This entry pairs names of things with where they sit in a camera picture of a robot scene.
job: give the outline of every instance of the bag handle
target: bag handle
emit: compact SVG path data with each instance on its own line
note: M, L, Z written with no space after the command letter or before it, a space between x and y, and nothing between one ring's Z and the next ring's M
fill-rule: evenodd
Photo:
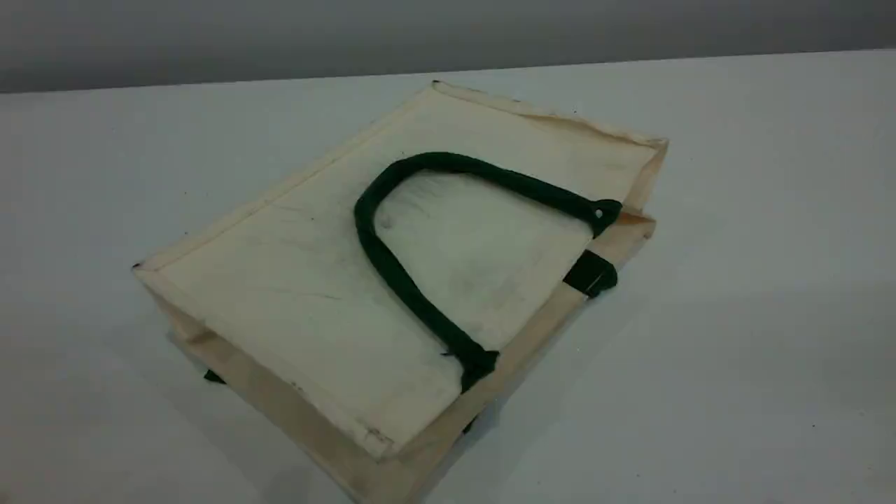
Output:
M594 238L616 220L622 210L622 204L609 199L591 201L537 178L452 152L424 152L398 160L389 165L364 191L355 203L355 227L364 253L395 295L442 341L447 349L446 354L452 355L461 363L463 367L461 392L466 392L495 370L499 352L482 348L423 295L398 258L376 236L374 226L374 216L379 204L401 182L424 169L472 175L526 196L587 222L594 233Z

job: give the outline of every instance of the green fabric strap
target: green fabric strap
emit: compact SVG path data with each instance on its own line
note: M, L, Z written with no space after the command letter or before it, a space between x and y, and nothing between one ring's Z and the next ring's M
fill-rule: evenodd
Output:
M361 247L374 269L399 299L431 330L463 367L461 391L466 392L495 370L498 352L487 351L429 302L401 266L398 258L376 236L374 216L379 204L401 182L418 171L466 174L504 187L541 204L585 221L597 237L622 210L614 200L591 201L560 187L515 171L498 168L469 156L451 152L425 152L389 165L355 203L355 226Z

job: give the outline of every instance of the gray wall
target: gray wall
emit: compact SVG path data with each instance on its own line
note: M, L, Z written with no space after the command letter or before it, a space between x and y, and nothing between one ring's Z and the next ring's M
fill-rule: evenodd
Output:
M896 0L3 0L0 91L896 45Z

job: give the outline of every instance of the table surface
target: table surface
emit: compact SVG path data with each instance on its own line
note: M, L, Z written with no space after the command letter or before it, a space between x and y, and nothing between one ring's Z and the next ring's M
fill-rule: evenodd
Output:
M664 135L656 236L427 502L892 502L896 51L0 96L0 502L348 502L131 263L433 78Z

